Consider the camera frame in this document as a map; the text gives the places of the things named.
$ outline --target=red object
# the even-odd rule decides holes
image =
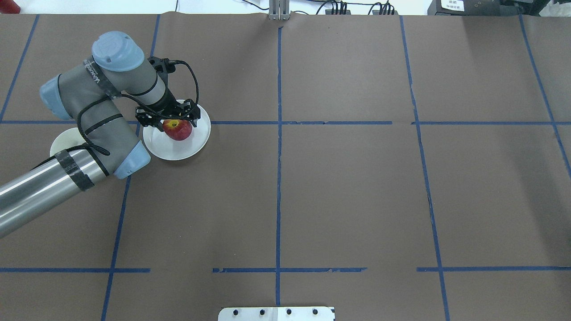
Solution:
[[[20,6],[14,0],[0,0],[0,13],[20,13]]]
[[[170,138],[175,141],[183,141],[192,133],[192,125],[189,121],[180,119],[165,119],[163,121],[163,130]]]

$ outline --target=label sticker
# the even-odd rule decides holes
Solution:
[[[441,0],[440,4],[443,9],[454,10],[454,11],[464,11],[464,1],[463,0]]]

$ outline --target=apple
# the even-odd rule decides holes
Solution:
[[[192,125],[183,119],[165,119],[163,130],[167,136],[175,141],[183,141],[192,133]]]

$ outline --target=silver tube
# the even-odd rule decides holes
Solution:
[[[86,150],[71,151],[93,184],[105,174]],[[0,238],[81,192],[56,159],[0,186]]]

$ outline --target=light blue cap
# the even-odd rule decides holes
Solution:
[[[126,33],[109,31],[99,36],[91,47],[93,60],[111,71],[129,71],[140,66],[144,53]]]
[[[117,178],[123,179],[140,170],[150,161],[151,155],[148,154],[148,151],[146,148],[144,148],[143,143],[139,141],[113,174],[115,174]]]
[[[62,98],[59,96],[59,76],[61,76],[61,74],[43,84],[42,87],[39,88],[39,96],[42,98],[44,105],[46,105],[54,115],[59,119],[68,120],[71,119],[71,116],[63,107]]]

